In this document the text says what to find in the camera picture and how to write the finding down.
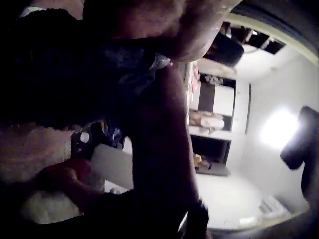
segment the white floor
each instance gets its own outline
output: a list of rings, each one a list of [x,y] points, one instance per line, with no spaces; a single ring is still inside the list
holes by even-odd
[[[208,207],[209,228],[238,228],[241,218],[262,214],[262,193],[239,173],[228,177],[196,174],[196,181]]]

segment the ceiling light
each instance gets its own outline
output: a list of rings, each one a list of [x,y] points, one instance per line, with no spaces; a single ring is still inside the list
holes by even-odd
[[[261,140],[274,148],[282,149],[297,128],[297,118],[287,110],[280,110],[267,120],[261,132]]]

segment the white object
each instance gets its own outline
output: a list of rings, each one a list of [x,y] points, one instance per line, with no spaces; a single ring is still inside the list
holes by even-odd
[[[222,129],[225,126],[225,123],[222,119],[218,119],[215,117],[206,117],[203,116],[200,120],[200,123],[203,127],[207,128],[215,128],[215,129]]]
[[[133,188],[132,155],[104,144],[98,145],[91,158],[91,170],[125,189]]]
[[[227,86],[216,85],[213,113],[232,116],[234,105],[234,89]]]
[[[277,149],[282,149],[298,128],[297,118],[287,110],[275,112],[261,132],[261,140]]]
[[[245,134],[249,105],[249,83],[236,81],[235,95],[232,132]]]
[[[87,132],[83,132],[80,136],[80,140],[83,142],[83,143],[87,143],[90,139],[90,135],[87,133]]]

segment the dark object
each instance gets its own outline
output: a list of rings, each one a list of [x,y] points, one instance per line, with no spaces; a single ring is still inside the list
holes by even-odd
[[[243,53],[244,49],[240,44],[218,33],[208,52],[204,55],[204,58],[216,61],[228,67],[234,67]]]
[[[104,126],[103,131],[101,123],[95,122],[82,128],[81,132],[74,133],[71,136],[71,157],[82,157],[90,160],[95,147],[99,144],[123,149],[126,136],[122,131],[110,120],[105,120]],[[82,132],[89,134],[89,141],[87,143],[82,142],[80,139]]]
[[[191,135],[193,152],[202,156],[202,160],[211,164],[210,168],[195,168],[197,173],[228,176],[229,170],[226,168],[226,161],[229,153],[231,141],[201,137]]]
[[[32,12],[11,25],[2,123],[84,126],[135,103],[167,58],[154,52],[151,39],[107,40],[89,31],[62,9]]]
[[[310,206],[318,209],[318,134],[319,113],[304,106],[299,114],[299,128],[286,144],[280,157],[294,170],[304,162],[301,190]]]

